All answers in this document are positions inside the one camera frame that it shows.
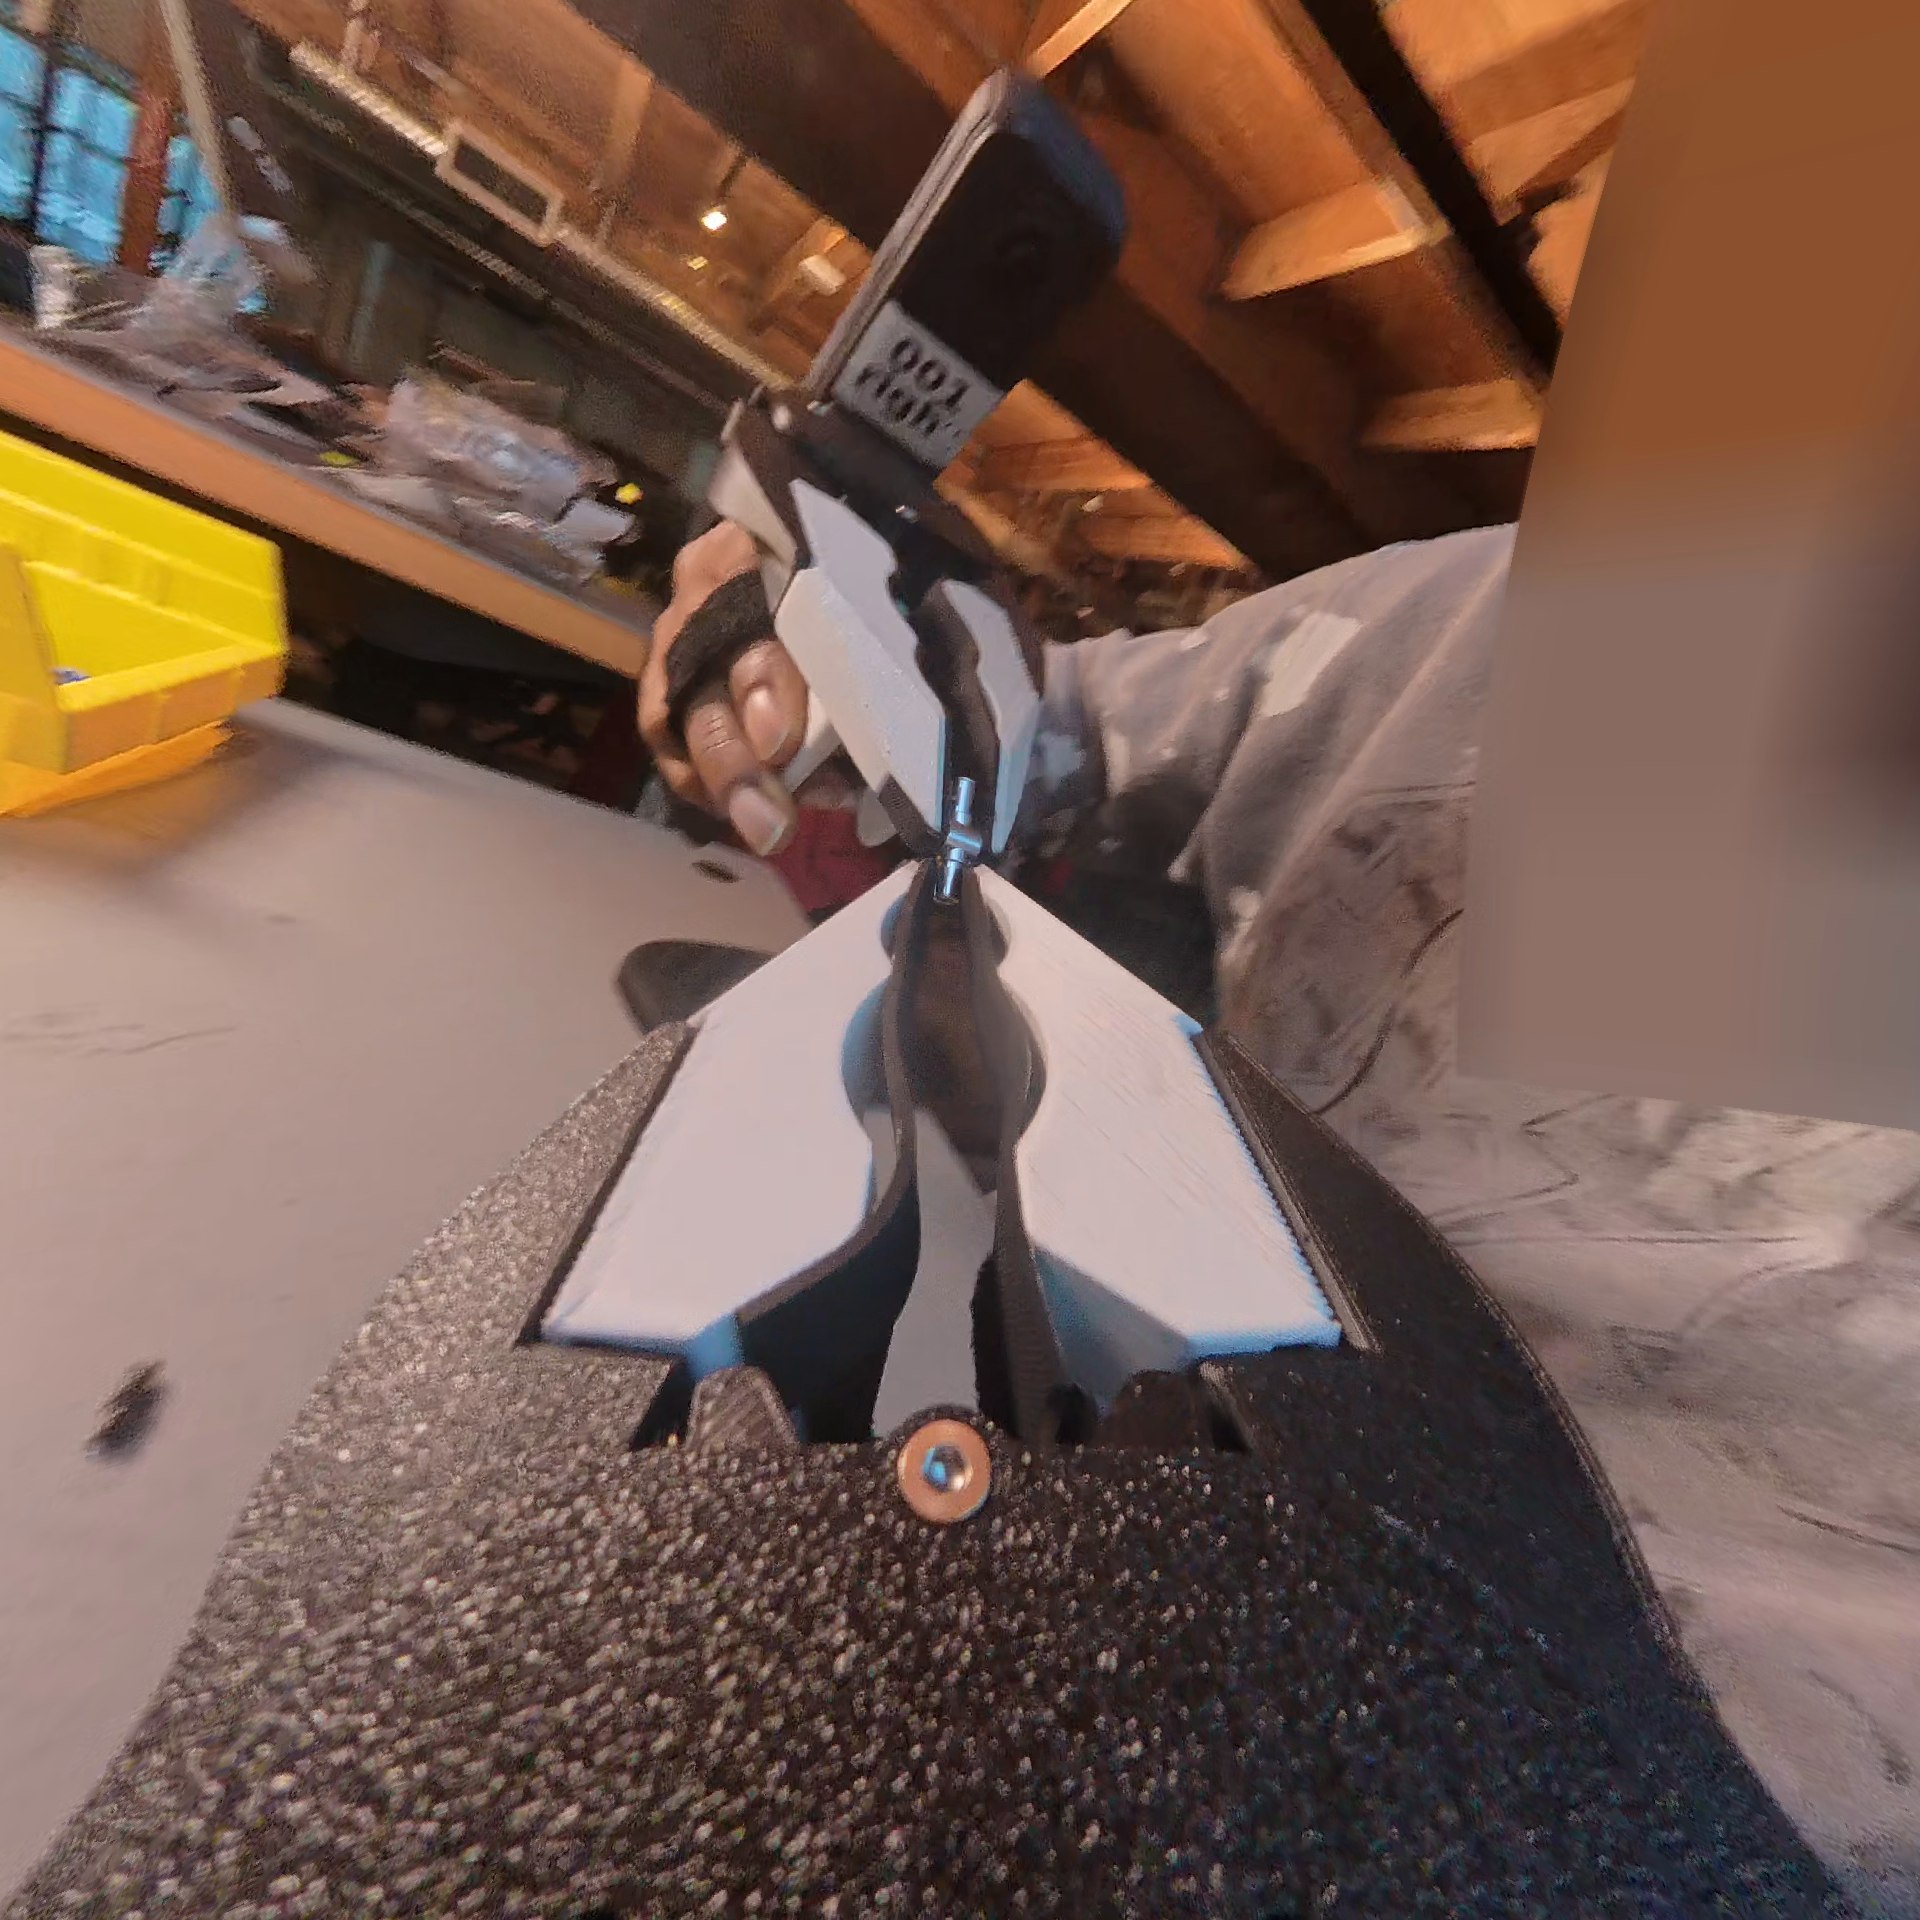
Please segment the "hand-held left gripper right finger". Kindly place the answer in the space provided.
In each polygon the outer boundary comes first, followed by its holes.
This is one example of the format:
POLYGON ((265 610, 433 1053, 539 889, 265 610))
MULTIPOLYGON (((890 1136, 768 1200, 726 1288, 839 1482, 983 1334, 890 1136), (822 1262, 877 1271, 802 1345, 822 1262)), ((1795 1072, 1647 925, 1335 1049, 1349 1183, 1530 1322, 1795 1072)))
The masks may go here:
POLYGON ((1082 1434, 1147 1371, 1340 1345, 1195 1021, 991 870, 973 1004, 999 1122, 986 1355, 1012 1431, 1082 1434))

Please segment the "yellow bin with small pins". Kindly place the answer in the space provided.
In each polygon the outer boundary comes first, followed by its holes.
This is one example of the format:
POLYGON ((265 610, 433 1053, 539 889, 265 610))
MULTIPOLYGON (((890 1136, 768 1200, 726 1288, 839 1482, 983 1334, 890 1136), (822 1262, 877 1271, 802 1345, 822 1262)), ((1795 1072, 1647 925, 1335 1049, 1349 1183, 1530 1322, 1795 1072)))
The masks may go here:
POLYGON ((278 548, 2 438, 2 815, 182 777, 288 649, 278 548))

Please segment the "person's right forearm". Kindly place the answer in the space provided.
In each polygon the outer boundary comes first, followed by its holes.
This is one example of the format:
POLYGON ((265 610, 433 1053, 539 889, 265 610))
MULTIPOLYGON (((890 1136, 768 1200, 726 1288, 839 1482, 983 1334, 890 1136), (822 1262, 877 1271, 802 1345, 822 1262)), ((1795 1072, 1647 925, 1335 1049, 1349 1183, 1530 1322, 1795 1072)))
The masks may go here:
POLYGON ((1044 648, 1020 880, 1200 993, 1349 1137, 1449 1118, 1466 826, 1516 526, 1397 542, 1197 626, 1044 648))

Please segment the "red cloth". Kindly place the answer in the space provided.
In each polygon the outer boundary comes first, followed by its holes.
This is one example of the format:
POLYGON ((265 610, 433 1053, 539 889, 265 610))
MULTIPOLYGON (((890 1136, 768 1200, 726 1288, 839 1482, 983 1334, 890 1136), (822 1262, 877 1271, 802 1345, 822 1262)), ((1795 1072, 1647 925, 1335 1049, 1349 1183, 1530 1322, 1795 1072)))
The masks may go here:
POLYGON ((785 844, 766 854, 805 921, 825 924, 852 900, 860 900, 906 849, 899 838, 868 844, 859 812, 847 805, 802 805, 785 844))

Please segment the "pile of clear plastic bags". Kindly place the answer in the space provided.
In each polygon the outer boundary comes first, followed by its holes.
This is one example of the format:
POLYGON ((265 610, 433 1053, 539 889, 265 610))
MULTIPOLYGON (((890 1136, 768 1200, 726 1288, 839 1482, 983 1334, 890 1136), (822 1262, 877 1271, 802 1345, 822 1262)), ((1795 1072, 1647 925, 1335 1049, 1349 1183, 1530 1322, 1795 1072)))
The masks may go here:
POLYGON ((604 577, 640 534, 610 459, 431 373, 388 387, 349 478, 372 504, 565 588, 604 577))

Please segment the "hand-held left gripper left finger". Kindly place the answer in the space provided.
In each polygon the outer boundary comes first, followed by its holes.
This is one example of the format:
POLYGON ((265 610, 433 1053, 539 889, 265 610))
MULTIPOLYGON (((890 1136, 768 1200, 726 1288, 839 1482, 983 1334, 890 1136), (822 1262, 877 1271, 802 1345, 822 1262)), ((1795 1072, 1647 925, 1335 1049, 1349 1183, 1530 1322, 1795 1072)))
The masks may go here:
POLYGON ((746 1312, 835 1257, 899 1165, 885 1132, 899 868, 691 1021, 691 1040, 565 1262, 552 1343, 741 1347, 746 1312))

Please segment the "wooden tabletop edge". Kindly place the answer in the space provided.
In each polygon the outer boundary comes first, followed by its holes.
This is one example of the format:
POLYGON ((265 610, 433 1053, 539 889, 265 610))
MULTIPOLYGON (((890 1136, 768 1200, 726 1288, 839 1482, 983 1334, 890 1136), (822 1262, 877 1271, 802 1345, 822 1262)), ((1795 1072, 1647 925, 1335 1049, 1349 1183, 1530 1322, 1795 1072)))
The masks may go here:
POLYGON ((2 412, 204 508, 240 513, 615 674, 639 677, 645 663, 649 630, 635 602, 560 589, 499 563, 357 499, 312 467, 42 352, 17 325, 6 325, 2 412))

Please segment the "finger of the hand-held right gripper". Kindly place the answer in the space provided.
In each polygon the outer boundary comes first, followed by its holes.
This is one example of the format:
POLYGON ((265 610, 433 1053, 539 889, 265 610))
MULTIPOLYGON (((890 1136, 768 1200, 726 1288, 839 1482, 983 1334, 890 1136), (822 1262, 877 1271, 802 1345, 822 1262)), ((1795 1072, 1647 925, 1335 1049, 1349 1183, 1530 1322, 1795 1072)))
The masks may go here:
POLYGON ((936 632, 972 642, 962 693, 973 693, 986 732, 979 740, 995 746, 995 802, 990 807, 986 858, 1006 858, 1016 834, 1020 802, 1041 722, 1041 681, 1029 657, 1019 617, 991 593, 969 581, 936 588, 936 632))
POLYGON ((789 500, 800 533, 789 577, 771 588, 771 621, 808 686, 808 719, 788 790, 846 753, 892 829, 911 844, 936 844, 948 710, 894 602, 894 554, 819 484, 795 479, 789 500))

